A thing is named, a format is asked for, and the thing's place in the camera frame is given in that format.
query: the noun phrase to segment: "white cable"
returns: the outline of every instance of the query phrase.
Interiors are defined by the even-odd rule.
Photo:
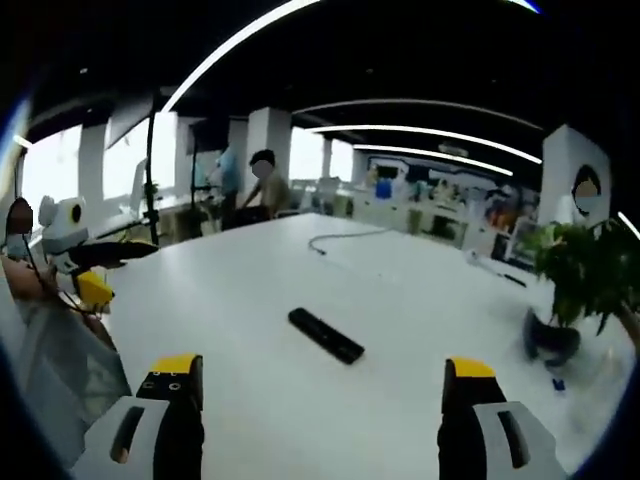
[[[309,249],[313,250],[314,252],[319,253],[320,255],[326,255],[327,251],[326,250],[322,250],[321,248],[316,247],[314,244],[320,240],[327,240],[330,238],[356,238],[356,237],[366,237],[369,235],[378,235],[380,233],[386,233],[386,232],[390,232],[391,229],[390,228],[384,228],[382,230],[373,230],[373,231],[369,231],[369,232],[359,232],[359,233],[332,233],[332,234],[327,234],[327,235],[316,235],[315,237],[311,238],[309,240],[309,242],[307,243],[307,246],[309,247]]]

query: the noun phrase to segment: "black remote control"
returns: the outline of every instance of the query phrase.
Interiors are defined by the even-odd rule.
[[[304,308],[289,312],[289,321],[311,340],[343,363],[351,365],[364,353],[364,347],[345,337]]]

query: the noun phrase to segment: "plant pot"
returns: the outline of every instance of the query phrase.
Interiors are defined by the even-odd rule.
[[[545,360],[548,367],[560,367],[580,348],[580,333],[570,327],[559,327],[542,322],[533,309],[529,309],[524,322],[523,340],[530,359],[541,353],[550,355]]]

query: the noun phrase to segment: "face mask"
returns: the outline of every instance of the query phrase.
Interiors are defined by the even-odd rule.
[[[20,235],[20,234],[7,235],[7,256],[10,258],[27,260],[29,258],[29,250],[27,249],[27,245],[25,245],[25,240],[27,242],[31,240],[30,233],[26,235]]]
[[[600,197],[576,197],[575,201],[578,210],[589,214],[596,209]]]

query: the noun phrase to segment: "man sitting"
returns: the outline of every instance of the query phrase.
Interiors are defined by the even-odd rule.
[[[275,218],[282,210],[290,208],[291,192],[286,180],[282,178],[276,168],[275,154],[272,150],[260,150],[253,154],[249,162],[251,171],[258,178],[258,182],[244,201],[245,209],[258,193],[261,194],[260,206],[265,210],[268,219]]]

